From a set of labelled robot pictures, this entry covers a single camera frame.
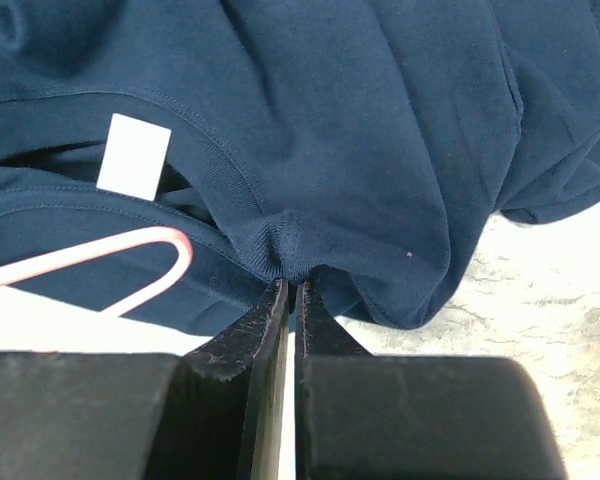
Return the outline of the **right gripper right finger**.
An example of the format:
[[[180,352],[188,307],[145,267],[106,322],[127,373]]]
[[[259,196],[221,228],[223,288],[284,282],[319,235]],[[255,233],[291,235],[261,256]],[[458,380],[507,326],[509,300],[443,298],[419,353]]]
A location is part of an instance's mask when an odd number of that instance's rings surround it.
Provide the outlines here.
[[[301,479],[563,479],[538,389],[493,356],[379,356],[299,287],[296,473]]]

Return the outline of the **navy blue t shirt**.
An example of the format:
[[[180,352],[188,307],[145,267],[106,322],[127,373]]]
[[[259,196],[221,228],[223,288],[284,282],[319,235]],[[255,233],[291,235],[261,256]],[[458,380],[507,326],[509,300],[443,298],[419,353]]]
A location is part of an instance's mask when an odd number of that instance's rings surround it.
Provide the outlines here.
[[[0,266],[168,226],[133,317],[213,335],[273,280],[414,329],[488,218],[600,202],[600,1],[0,1]]]

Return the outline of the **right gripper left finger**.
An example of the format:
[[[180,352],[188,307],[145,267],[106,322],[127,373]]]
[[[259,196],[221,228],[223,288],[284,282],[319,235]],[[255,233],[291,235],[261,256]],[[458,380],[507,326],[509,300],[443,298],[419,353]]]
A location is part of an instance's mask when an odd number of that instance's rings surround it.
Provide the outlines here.
[[[274,479],[289,287],[184,356],[0,352],[0,479]]]

